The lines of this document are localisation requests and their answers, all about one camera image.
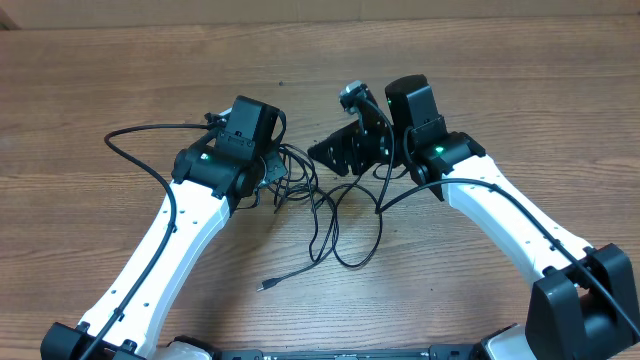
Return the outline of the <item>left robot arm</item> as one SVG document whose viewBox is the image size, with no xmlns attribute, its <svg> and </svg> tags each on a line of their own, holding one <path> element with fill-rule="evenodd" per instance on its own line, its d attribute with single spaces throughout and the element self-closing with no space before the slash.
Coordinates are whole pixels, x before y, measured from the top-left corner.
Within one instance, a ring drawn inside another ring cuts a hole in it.
<svg viewBox="0 0 640 360">
<path fill-rule="evenodd" d="M 219 350 L 188 336 L 158 345 L 166 317 L 198 258 L 238 203 L 286 173 L 278 157 L 284 112 L 239 96 L 208 113 L 204 135 L 181 150 L 162 205 L 116 280 L 74 327 L 54 323 L 44 359 L 218 359 Z"/>
</svg>

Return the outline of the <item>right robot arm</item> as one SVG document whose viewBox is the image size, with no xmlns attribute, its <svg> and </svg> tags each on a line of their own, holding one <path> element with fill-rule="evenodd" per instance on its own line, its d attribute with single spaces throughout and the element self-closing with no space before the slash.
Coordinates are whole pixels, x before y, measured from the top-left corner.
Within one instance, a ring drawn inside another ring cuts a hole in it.
<svg viewBox="0 0 640 360">
<path fill-rule="evenodd" d="M 530 288 L 526 322 L 473 345 L 431 347 L 432 359 L 608 359 L 639 341 L 639 302 L 630 259 L 595 248 L 541 211 L 471 136 L 449 131 L 421 74 L 387 85 L 387 108 L 362 82 L 339 95 L 355 121 L 312 146 L 338 175 L 371 166 L 406 168 L 417 190 L 473 221 Z"/>
</svg>

